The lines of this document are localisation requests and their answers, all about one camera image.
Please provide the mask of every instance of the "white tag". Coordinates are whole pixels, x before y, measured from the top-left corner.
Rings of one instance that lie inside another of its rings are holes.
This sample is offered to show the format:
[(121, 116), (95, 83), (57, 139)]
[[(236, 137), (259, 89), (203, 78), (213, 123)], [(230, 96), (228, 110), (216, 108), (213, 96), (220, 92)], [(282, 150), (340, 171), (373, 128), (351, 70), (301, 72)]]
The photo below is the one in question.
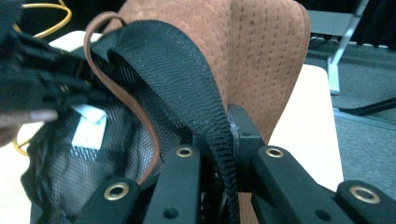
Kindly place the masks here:
[(100, 149), (106, 127), (106, 112), (91, 105), (75, 105), (72, 108), (81, 115), (73, 137), (73, 147)]

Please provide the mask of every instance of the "black webbing strap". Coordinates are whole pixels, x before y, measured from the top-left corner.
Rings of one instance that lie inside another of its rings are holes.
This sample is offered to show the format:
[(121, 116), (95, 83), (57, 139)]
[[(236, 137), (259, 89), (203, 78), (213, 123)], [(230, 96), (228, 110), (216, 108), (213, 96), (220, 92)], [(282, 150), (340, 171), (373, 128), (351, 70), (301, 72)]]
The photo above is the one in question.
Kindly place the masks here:
[(149, 85), (146, 99), (135, 90), (141, 101), (150, 95), (162, 99), (163, 104), (151, 105), (152, 119), (167, 116), (174, 126), (187, 126), (208, 143), (229, 197), (231, 221), (239, 222), (233, 137), (216, 81), (198, 47), (170, 24), (137, 21), (122, 28), (108, 59), (122, 66), (116, 76), (140, 77)]

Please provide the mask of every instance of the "brown leather cord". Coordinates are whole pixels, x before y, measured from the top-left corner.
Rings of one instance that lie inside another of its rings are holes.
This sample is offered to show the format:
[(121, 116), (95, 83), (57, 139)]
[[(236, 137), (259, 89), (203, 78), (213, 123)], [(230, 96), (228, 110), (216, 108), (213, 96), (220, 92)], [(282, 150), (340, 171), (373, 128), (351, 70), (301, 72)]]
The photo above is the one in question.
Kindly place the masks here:
[(126, 22), (115, 12), (103, 12), (96, 16), (86, 28), (86, 34), (84, 36), (84, 53), (87, 57), (88, 64), (90, 65), (92, 71), (97, 75), (97, 77), (107, 86), (107, 88), (122, 101), (126, 106), (128, 106), (131, 111), (137, 116), (137, 118), (142, 122), (142, 124), (147, 128), (154, 145), (154, 153), (151, 158), (151, 162), (148, 165), (145, 173), (137, 181), (137, 184), (142, 184), (151, 174), (154, 169), (158, 159), (160, 158), (160, 142), (158, 136), (155, 133), (154, 126), (152, 125), (148, 115), (146, 114), (143, 107), (136, 101), (136, 99), (128, 93), (125, 89), (119, 86), (111, 78), (109, 78), (92, 60), (91, 56), (91, 36), (92, 34), (104, 25), (106, 22), (111, 21), (111, 19), (119, 19), (122, 25)]

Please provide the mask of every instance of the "perforated brown suede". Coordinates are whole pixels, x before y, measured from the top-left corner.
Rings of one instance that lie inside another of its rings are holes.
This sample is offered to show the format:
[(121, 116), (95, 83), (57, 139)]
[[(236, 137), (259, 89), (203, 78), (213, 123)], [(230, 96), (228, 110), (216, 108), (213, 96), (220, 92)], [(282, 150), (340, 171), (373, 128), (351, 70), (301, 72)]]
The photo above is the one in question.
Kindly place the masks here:
[[(310, 21), (292, 0), (128, 0), (127, 21), (156, 20), (182, 30), (210, 65), (224, 107), (241, 105), (265, 142), (290, 98), (308, 49)], [(106, 32), (120, 28), (111, 22)], [(252, 223), (240, 196), (241, 222)]]

